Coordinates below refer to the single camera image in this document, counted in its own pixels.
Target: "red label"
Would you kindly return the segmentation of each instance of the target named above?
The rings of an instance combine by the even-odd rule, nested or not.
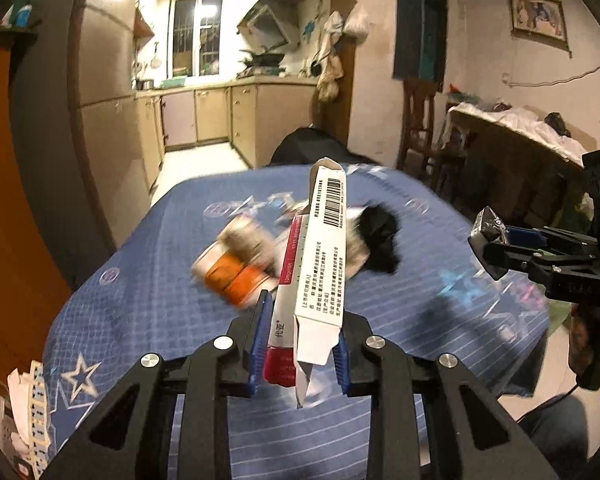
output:
[[[298,238],[300,237],[301,216],[294,216],[289,228],[289,240],[286,243],[285,259],[282,261],[282,272],[280,273],[280,285],[290,285],[294,275],[296,263],[296,251],[298,250]]]
[[[285,388],[296,386],[294,349],[267,348],[262,375],[269,384],[279,384]]]

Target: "barcode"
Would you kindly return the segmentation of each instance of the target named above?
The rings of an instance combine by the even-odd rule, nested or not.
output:
[[[333,227],[342,227],[342,183],[337,178],[327,179],[327,193],[324,201],[324,223]]]

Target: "window frame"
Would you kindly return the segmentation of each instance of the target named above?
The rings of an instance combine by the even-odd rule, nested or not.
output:
[[[167,28],[167,78],[173,77],[173,22],[175,18],[176,1],[169,0],[169,25]],[[195,7],[202,4],[202,0],[195,0]],[[220,9],[220,45],[218,47],[218,65],[221,63],[222,54],[222,13],[224,12],[226,0],[222,0],[222,7]],[[192,50],[192,67],[193,76],[188,77],[218,77],[218,74],[200,75],[200,15],[195,12],[193,13],[193,50]]]

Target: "painting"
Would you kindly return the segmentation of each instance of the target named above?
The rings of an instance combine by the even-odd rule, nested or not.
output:
[[[569,51],[562,2],[558,0],[509,0],[512,33],[528,36]]]

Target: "countertop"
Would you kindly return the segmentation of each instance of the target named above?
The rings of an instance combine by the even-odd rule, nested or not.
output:
[[[208,90],[213,88],[228,88],[232,86],[243,86],[243,85],[304,85],[304,86],[315,86],[318,79],[315,77],[298,77],[295,75],[289,75],[285,77],[272,76],[272,75],[255,75],[252,77],[245,77],[242,79],[227,79],[227,80],[213,80],[209,82],[201,81],[200,83],[189,84],[181,86],[179,88],[156,88],[154,90],[138,90],[136,91],[136,98],[141,99],[143,97],[156,97],[168,94],[177,94],[180,92],[191,92],[193,90]]]

